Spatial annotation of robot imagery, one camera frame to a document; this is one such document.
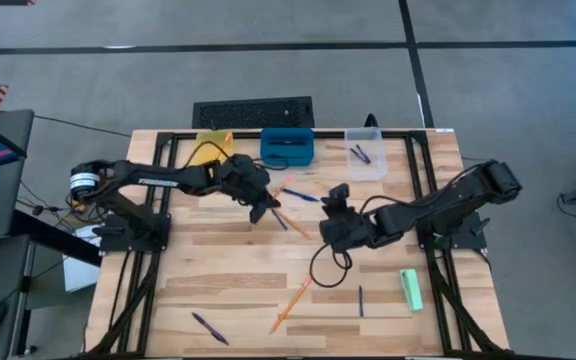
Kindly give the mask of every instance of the green eraser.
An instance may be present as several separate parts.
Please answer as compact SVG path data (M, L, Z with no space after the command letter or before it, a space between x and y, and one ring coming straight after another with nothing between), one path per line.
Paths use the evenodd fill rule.
M424 308L424 302L421 300L421 289L417 281L417 272L415 269L403 269L399 271L401 283L404 286L406 301L410 311L419 311Z

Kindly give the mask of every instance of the blue box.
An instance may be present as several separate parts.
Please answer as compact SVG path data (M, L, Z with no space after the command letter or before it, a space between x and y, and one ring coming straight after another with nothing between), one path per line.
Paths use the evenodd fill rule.
M315 157L315 133L307 128L261 131L261 160L272 166L308 166Z

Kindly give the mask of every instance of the plastic bin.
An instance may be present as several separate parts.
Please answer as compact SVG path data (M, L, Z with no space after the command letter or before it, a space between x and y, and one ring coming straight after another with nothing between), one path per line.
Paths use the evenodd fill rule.
M381 138L381 129L377 127L346 129L344 138L346 140L346 159L348 173L354 181L375 181L379 180L388 172L388 162L384 150L384 141ZM370 159L370 164L366 164L357 157L350 149L354 149L361 155L357 145Z

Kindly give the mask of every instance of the wooden tabletop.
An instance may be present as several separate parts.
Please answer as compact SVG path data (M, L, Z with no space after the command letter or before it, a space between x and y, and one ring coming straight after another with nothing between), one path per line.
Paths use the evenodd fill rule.
M128 159L150 164L156 135L153 130L135 131ZM462 169L457 139L453 132L435 130L428 130L428 139L437 181L442 186ZM350 181L344 140L322 139L315 143L311 166L271 171L272 186L280 185L290 174L295 177L292 189L317 197L347 182L349 204L356 207L376 194L413 200L404 142L384 142L389 170L378 182ZM182 140L179 145L178 167L187 160L194 140ZM235 140L235 152L259 157L259 141ZM421 169L421 156L417 158ZM143 203L146 188L126 187L122 193ZM269 335L278 315L308 276L310 259L323 244L318 224L325 218L320 204L288 194L281 194L278 200L282 211L305 227L312 240L294 229L284 231L270 213L256 226L251 225L249 208L224 195L197 198L172 192L173 226L159 267L147 356L442 354L426 259L417 247L414 230L399 242L378 250L352 250L354 267L346 280L333 289L310 285L278 330ZM374 201L368 208L383 204ZM494 342L507 347L488 266L472 251L457 250L453 254L464 305ZM108 328L123 258L123 253L113 253L103 260L86 332L89 346L96 344ZM399 270L403 268L417 270L424 302L424 309L418 313L408 310L399 280ZM330 251L324 251L315 262L315 276L321 282L335 282L341 274ZM118 312L125 302L129 277L130 266ZM363 318L358 310L360 285L364 289ZM230 346L215 340L191 312L204 317ZM454 314L449 306L447 314L453 347L458 348ZM129 349L136 347L139 311L134 319Z

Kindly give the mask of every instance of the yellow container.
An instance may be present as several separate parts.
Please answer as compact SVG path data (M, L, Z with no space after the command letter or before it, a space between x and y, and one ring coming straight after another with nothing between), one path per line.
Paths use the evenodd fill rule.
M228 156L232 156L235 148L235 143L232 137L232 132L228 130L202 131L197 133L197 137L195 138L195 147L206 141L211 141L222 148ZM190 165L201 165L212 160L219 160L223 163L224 160L226 160L226 156L215 146L204 144L199 151L197 151L197 154L195 154Z

